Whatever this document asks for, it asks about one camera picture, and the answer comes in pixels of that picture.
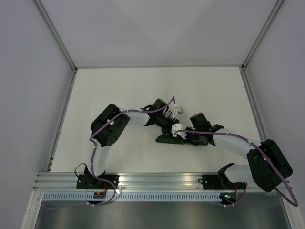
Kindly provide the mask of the dark green cloth napkin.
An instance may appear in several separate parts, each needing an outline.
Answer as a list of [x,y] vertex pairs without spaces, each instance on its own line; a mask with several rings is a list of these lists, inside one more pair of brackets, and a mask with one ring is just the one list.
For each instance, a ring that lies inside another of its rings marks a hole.
[[157,143],[162,144],[174,144],[174,145],[184,145],[185,140],[181,137],[173,137],[172,135],[161,134],[155,140]]

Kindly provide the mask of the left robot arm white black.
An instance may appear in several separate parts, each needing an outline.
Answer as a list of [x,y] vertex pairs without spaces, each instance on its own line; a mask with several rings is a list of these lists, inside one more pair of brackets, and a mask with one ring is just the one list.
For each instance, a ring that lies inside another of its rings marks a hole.
[[118,176],[107,175],[106,161],[110,147],[115,144],[127,126],[151,126],[161,128],[162,135],[172,136],[172,126],[179,120],[171,115],[169,103],[157,99],[154,104],[147,105],[139,110],[122,109],[115,104],[108,105],[104,111],[92,122],[92,131],[89,141],[94,144],[90,165],[85,165],[83,174],[76,174],[77,189],[113,189],[117,186]]

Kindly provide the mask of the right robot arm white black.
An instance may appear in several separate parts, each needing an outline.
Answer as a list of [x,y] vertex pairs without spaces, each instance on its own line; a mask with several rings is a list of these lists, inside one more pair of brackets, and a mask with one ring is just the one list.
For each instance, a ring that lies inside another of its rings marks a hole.
[[260,189],[271,192],[283,179],[293,174],[277,143],[271,139],[263,142],[238,137],[224,126],[211,125],[203,113],[190,117],[193,127],[186,128],[187,139],[197,145],[213,145],[227,149],[247,160],[247,165],[227,164],[218,171],[217,182],[222,188],[229,188],[235,182],[255,183]]

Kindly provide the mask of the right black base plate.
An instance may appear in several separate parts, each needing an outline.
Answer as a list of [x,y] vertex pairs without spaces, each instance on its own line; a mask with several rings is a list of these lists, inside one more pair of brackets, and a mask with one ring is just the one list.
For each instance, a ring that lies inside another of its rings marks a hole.
[[233,183],[225,175],[203,174],[198,182],[203,185],[204,190],[244,190],[246,183]]

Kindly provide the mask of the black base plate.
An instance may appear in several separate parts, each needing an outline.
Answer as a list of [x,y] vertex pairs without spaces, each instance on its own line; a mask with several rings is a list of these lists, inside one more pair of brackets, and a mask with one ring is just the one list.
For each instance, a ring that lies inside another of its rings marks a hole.
[[244,190],[246,183],[233,183],[225,175],[203,174],[198,182],[203,185],[204,190]]
[[119,175],[106,174],[98,176],[99,179],[94,176],[89,176],[85,174],[78,175],[78,180],[76,184],[76,189],[86,189],[86,190],[98,190],[98,189],[106,189],[106,190],[114,190],[118,187],[119,184]]

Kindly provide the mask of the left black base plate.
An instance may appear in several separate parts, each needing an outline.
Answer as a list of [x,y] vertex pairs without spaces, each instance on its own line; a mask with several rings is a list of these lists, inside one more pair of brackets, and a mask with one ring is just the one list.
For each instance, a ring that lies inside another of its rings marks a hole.
[[85,174],[78,175],[78,180],[76,184],[76,189],[86,189],[86,190],[98,190],[98,189],[106,189],[106,190],[114,190],[118,187],[119,184],[119,175],[106,174],[98,176],[99,179],[94,176],[89,176]]

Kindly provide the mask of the aluminium front rail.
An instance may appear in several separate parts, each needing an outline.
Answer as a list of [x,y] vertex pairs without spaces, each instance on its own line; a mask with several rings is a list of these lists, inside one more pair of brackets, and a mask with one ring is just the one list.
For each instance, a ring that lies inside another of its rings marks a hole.
[[[196,192],[203,190],[199,179],[216,173],[118,173],[118,188],[130,192],[172,191]],[[40,172],[36,175],[33,190],[75,191],[78,178],[74,173]]]

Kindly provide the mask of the right aluminium frame post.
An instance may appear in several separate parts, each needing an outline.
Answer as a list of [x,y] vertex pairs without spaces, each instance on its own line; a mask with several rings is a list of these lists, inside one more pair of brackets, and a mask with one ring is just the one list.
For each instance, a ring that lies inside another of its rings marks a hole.
[[240,66],[240,71],[245,71],[247,66],[249,65],[250,61],[252,60],[256,50],[258,49],[260,43],[262,42],[264,36],[270,29],[273,21],[275,20],[276,16],[278,15],[280,9],[283,7],[285,0],[277,0],[272,7],[270,13],[268,14],[267,19],[265,20],[262,28],[260,29],[252,47],[250,48],[246,58],[244,59],[243,63]]

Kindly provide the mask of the aluminium frame post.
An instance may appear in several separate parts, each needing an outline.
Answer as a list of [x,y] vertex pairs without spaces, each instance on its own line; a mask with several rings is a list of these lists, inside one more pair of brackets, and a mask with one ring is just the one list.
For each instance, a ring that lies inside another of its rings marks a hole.
[[47,28],[49,29],[52,37],[56,41],[63,57],[65,58],[66,62],[68,63],[71,70],[75,73],[77,71],[77,67],[72,60],[67,48],[64,45],[64,42],[62,41],[57,29],[55,28],[51,17],[49,16],[47,10],[45,9],[45,6],[43,5],[43,2],[41,0],[33,0],[32,1],[35,7],[37,8],[39,14],[41,15],[42,19],[44,20]]
[[270,29],[273,21],[275,20],[276,16],[278,15],[280,9],[283,7],[285,0],[277,0],[272,7],[270,13],[268,14],[267,19],[265,20],[262,28],[260,29],[252,47],[250,48],[246,58],[244,59],[243,63],[240,66],[240,71],[245,71],[247,66],[249,65],[250,61],[252,60],[256,50],[258,49],[260,43],[262,42],[264,36]]

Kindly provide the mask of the left aluminium frame post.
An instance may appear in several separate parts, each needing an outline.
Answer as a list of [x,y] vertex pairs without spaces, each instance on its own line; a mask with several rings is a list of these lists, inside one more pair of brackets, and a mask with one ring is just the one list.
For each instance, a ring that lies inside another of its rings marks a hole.
[[63,57],[65,58],[66,62],[68,63],[71,70],[75,73],[77,71],[77,67],[72,60],[67,48],[64,45],[64,42],[62,41],[57,29],[55,28],[51,17],[49,16],[47,10],[45,9],[45,6],[43,5],[43,2],[41,0],[33,0],[32,1],[35,7],[37,8],[39,14],[41,15],[42,19],[44,20],[47,28],[49,29],[52,37],[56,41]]

